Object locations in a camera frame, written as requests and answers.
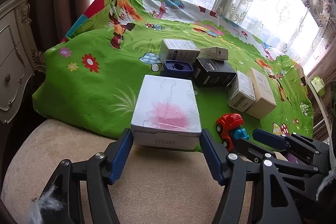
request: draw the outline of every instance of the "beige fabric surface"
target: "beige fabric surface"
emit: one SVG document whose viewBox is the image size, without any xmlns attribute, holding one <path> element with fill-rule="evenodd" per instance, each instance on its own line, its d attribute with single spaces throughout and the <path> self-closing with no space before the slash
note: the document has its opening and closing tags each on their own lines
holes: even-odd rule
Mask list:
<svg viewBox="0 0 336 224">
<path fill-rule="evenodd" d="M 113 140 L 57 120 L 46 120 L 21 146 L 3 184 L 1 199 L 18 224 L 26 224 L 31 198 L 41 194 L 62 159 L 87 160 Z M 247 182 L 240 223 L 251 199 Z M 133 145 L 121 178 L 109 187 L 120 223 L 211 223 L 223 187 L 212 179 L 202 153 Z M 86 183 L 81 182 L 85 223 L 92 223 Z"/>
</svg>

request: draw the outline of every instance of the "white dresser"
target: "white dresser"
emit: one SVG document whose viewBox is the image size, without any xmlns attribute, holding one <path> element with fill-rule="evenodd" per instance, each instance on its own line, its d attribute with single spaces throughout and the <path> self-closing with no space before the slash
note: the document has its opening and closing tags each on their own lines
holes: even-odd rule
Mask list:
<svg viewBox="0 0 336 224">
<path fill-rule="evenodd" d="M 0 5 L 0 122 L 9 123 L 20 108 L 28 80 L 45 71 L 36 48 L 27 0 Z"/>
</svg>

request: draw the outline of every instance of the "drawer knob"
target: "drawer knob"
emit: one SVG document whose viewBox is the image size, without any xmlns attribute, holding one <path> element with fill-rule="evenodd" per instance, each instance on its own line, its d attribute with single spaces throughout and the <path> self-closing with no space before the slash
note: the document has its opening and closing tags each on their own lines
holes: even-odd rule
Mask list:
<svg viewBox="0 0 336 224">
<path fill-rule="evenodd" d="M 5 76 L 5 81 L 8 83 L 11 80 L 11 75 L 8 73 Z"/>
</svg>

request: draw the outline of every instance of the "cartoon print blanket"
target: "cartoon print blanket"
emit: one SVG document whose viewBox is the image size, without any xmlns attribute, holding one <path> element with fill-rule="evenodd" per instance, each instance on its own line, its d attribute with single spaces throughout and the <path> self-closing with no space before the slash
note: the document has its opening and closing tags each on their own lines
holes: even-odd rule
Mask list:
<svg viewBox="0 0 336 224">
<path fill-rule="evenodd" d="M 95 0 L 62 43 L 46 51 L 46 79 L 33 95 L 35 109 L 118 138 L 130 127 L 144 75 L 159 75 L 164 38 L 192 40 L 199 48 L 227 48 L 235 70 L 255 68 L 267 76 L 277 107 L 260 121 L 241 114 L 251 139 L 255 128 L 312 135 L 302 68 L 239 25 L 181 0 Z M 220 142 L 216 119 L 236 112 L 227 106 L 226 89 L 194 90 L 202 127 Z"/>
</svg>

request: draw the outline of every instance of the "cartoon character with orange hair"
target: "cartoon character with orange hair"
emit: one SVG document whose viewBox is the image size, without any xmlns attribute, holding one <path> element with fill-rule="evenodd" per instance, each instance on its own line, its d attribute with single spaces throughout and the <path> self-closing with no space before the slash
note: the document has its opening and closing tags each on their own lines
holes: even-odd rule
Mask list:
<svg viewBox="0 0 336 224">
<path fill-rule="evenodd" d="M 280 96 L 280 100 L 282 102 L 284 102 L 284 98 L 282 97 L 282 95 L 284 95 L 284 97 L 286 97 L 286 99 L 289 101 L 289 103 L 291 104 L 291 106 L 293 107 L 292 103 L 290 102 L 286 92 L 284 91 L 284 88 L 282 87 L 280 81 L 277 79 L 277 77 L 275 76 L 275 74 L 272 71 L 272 68 L 266 64 L 264 61 L 262 61 L 261 59 L 257 58 L 255 61 L 260 67 L 263 68 L 264 72 L 266 72 L 267 76 L 269 78 L 271 78 L 274 82 L 276 82 L 278 84 L 278 88 L 279 88 L 279 96 Z"/>
<path fill-rule="evenodd" d="M 120 12 L 117 15 L 117 7 L 120 8 Z M 120 49 L 120 43 L 124 40 L 124 33 L 126 30 L 133 30 L 135 24 L 134 20 L 142 20 L 142 17 L 137 13 L 135 8 L 129 3 L 128 0 L 116 0 L 114 6 L 111 7 L 109 12 L 110 21 L 109 27 L 114 27 L 113 38 L 110 45 L 113 48 Z"/>
</svg>

